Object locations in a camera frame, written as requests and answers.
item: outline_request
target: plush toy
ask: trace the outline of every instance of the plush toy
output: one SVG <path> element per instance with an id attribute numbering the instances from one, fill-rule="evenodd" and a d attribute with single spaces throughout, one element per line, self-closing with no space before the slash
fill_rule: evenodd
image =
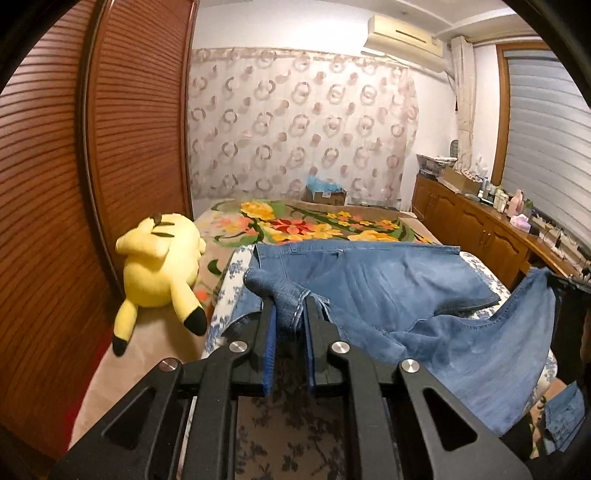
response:
<path id="1" fill-rule="evenodd" d="M 163 307 L 171 301 L 178 319 L 195 335 L 204 335 L 207 319 L 192 290 L 205 241 L 188 218 L 178 213 L 155 215 L 117 240 L 126 255 L 125 300 L 113 331 L 113 352 L 124 354 L 134 330 L 138 307 Z"/>

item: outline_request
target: roller shade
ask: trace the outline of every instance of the roller shade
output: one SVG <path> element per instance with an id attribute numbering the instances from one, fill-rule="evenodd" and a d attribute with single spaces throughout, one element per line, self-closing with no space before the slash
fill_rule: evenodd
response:
<path id="1" fill-rule="evenodd" d="M 502 186 L 591 245 L 591 111 L 556 56 L 508 50 L 511 110 Z"/>

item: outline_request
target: ceiling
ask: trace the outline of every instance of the ceiling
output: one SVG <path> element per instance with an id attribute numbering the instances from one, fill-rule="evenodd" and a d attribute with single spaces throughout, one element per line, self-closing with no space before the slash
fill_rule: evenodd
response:
<path id="1" fill-rule="evenodd" d="M 200 7 L 213 7 L 253 0 L 201 0 Z M 423 28 L 444 41 L 456 35 L 468 40 L 535 34 L 503 0 L 320 0 L 350 5 L 397 18 Z"/>

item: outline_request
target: wall-mounted air conditioner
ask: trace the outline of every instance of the wall-mounted air conditioner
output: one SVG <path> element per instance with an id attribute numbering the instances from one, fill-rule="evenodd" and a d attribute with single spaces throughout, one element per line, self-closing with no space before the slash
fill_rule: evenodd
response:
<path id="1" fill-rule="evenodd" d="M 442 72 L 447 66 L 441 40 L 421 28 L 382 15 L 374 15 L 369 19 L 365 47 L 411 61 L 435 72 Z"/>

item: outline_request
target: silver screw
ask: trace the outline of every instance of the silver screw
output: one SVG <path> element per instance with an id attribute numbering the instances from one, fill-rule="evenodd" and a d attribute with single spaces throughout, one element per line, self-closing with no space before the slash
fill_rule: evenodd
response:
<path id="1" fill-rule="evenodd" d="M 333 349 L 334 353 L 347 353 L 351 350 L 351 347 L 347 342 L 335 342 L 330 346 Z"/>
<path id="2" fill-rule="evenodd" d="M 176 358 L 165 358 L 160 362 L 160 370 L 163 372 L 174 372 L 178 368 L 178 360 Z"/>
<path id="3" fill-rule="evenodd" d="M 230 351 L 232 351 L 234 353 L 242 353 L 242 352 L 246 351 L 247 348 L 248 348 L 248 345 L 246 344 L 246 342 L 243 342 L 241 340 L 238 340 L 237 342 L 230 343 Z"/>
<path id="4" fill-rule="evenodd" d="M 413 360 L 412 358 L 407 358 L 406 360 L 402 361 L 402 369 L 405 372 L 413 374 L 415 372 L 418 372 L 419 368 L 421 368 L 421 365 L 416 360 Z"/>

